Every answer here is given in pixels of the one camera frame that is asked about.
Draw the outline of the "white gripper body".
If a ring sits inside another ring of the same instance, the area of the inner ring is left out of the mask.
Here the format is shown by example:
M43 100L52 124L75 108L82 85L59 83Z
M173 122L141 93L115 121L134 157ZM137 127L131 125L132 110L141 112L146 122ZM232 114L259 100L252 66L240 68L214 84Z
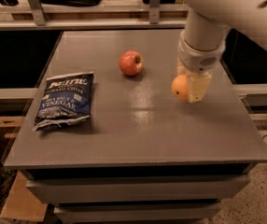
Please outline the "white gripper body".
M183 31L178 40L178 59L183 66L193 73L214 68L225 50L224 38L215 41L207 36L201 36L200 39L193 36L195 45L192 45L188 38L188 32Z

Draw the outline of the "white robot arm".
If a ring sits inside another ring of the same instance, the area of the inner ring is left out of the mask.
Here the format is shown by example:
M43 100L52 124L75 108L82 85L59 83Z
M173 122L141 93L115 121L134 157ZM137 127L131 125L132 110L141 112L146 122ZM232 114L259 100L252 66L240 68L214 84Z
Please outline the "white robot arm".
M187 99L199 102L219 64L225 38L235 29L267 51L267 0L184 0L189 7L178 40L177 71L186 76Z

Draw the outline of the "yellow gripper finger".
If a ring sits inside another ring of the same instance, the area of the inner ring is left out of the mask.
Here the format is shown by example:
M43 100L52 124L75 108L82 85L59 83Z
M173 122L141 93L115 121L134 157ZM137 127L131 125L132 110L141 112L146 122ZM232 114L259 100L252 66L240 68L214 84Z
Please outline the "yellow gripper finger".
M188 101L190 103L203 100L212 80L208 72L187 73Z
M176 71L178 75L185 75L187 70L180 59L177 59Z

